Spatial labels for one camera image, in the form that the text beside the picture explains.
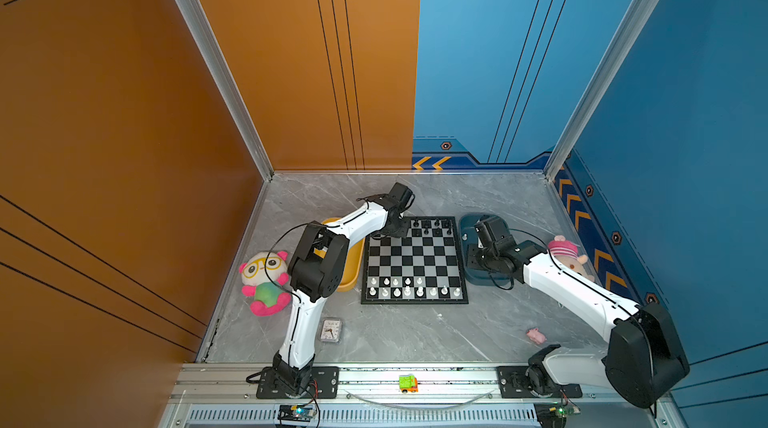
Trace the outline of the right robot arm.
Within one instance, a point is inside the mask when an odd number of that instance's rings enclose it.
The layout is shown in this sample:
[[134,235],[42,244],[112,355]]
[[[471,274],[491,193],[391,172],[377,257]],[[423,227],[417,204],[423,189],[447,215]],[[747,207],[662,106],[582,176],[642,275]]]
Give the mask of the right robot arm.
[[548,345],[532,355],[527,388],[539,397],[567,385],[610,388],[631,405],[647,409],[688,376],[690,364],[673,319],[657,303],[644,305],[600,286],[586,271],[588,258],[558,235],[545,243],[530,235],[516,241],[513,229],[492,214],[460,219],[465,267],[495,283],[507,278],[538,290],[578,316],[606,342],[601,349]]

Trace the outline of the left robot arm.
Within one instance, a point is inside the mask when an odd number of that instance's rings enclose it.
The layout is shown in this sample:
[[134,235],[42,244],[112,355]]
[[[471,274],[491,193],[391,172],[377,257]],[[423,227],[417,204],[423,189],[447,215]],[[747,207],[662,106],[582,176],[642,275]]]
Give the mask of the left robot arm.
[[341,283],[350,247],[372,234],[405,236],[403,213],[413,200],[412,190],[396,182],[387,193],[363,197],[359,208],[334,223],[311,221],[301,226],[288,264],[293,297],[289,324],[271,368],[288,394],[300,396],[310,386],[323,307]]

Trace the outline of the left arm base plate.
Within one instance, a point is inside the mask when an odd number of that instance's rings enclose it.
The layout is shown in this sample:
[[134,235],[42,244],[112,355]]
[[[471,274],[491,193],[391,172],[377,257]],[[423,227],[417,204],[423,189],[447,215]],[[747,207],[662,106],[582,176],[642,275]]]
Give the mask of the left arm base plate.
[[306,388],[294,388],[283,381],[271,367],[262,374],[256,390],[258,399],[335,399],[337,397],[339,368],[313,367]]

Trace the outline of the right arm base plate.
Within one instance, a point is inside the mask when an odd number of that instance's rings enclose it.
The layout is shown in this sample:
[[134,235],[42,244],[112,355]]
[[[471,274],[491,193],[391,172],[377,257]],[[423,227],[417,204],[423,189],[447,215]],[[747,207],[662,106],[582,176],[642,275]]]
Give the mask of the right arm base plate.
[[496,374],[503,398],[583,397],[580,385],[558,385],[536,366],[500,366]]

